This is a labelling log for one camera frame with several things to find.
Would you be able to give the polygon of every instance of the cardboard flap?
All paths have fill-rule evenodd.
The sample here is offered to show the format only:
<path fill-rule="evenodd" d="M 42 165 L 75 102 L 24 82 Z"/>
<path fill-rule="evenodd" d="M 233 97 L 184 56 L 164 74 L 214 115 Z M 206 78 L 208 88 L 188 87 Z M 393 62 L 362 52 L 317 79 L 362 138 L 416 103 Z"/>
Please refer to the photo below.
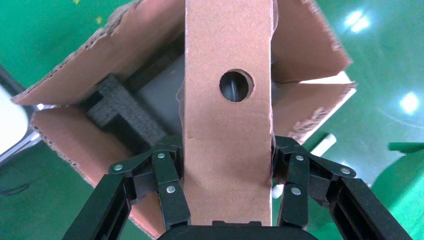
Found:
<path fill-rule="evenodd" d="M 186 2 L 184 192 L 193 225 L 271 225 L 273 15 L 272 0 Z M 230 71 L 250 83 L 240 102 L 220 91 Z"/>
<path fill-rule="evenodd" d="M 281 91 L 272 106 L 274 133 L 303 144 L 356 92 L 356 83 L 287 83 Z"/>
<path fill-rule="evenodd" d="M 110 165 L 130 156 L 114 136 L 99 130 L 76 108 L 35 112 L 31 125 L 92 186 L 108 173 Z M 130 217 L 144 232 L 156 238 L 164 232 L 156 193 L 146 196 L 132 208 Z"/>
<path fill-rule="evenodd" d="M 109 73 L 127 78 L 163 43 L 184 31 L 184 0 L 134 1 L 40 82 L 17 95 L 20 105 L 75 104 Z"/>
<path fill-rule="evenodd" d="M 331 77 L 351 63 L 314 0 L 278 1 L 271 46 L 276 83 Z"/>

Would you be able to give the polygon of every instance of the green epoxy floor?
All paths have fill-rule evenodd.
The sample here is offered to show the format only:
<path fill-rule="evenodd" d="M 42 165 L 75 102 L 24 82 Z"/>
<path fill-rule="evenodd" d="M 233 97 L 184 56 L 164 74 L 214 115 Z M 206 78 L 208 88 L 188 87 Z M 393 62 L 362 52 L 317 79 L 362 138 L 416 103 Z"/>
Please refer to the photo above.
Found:
<path fill-rule="evenodd" d="M 113 9 L 126 2 L 1 1 L 0 65 L 29 87 L 104 25 Z M 424 1 L 318 3 L 354 61 L 347 74 L 359 86 L 358 92 L 305 146 L 311 149 L 326 134 L 333 133 L 337 143 L 323 157 L 351 166 L 360 178 L 372 184 L 401 157 L 398 152 L 388 151 L 390 142 L 424 142 L 424 107 L 420 102 L 424 96 Z M 346 26 L 348 16 L 354 12 L 360 13 L 355 23 L 366 19 L 369 24 L 359 32 Z M 400 104 L 405 96 L 409 97 L 406 109 Z M 415 102 L 417 108 L 411 112 Z M 43 144 L 0 172 L 0 190 L 27 181 L 32 181 L 31 187 L 23 193 L 0 195 L 0 205 L 7 206 L 0 208 L 0 239 L 59 239 L 92 188 Z M 279 201 L 273 205 L 273 213 L 278 213 Z M 310 227 L 315 230 L 329 217 L 313 202 L 311 208 L 314 219 Z M 128 224 L 121 239 L 147 237 Z"/>

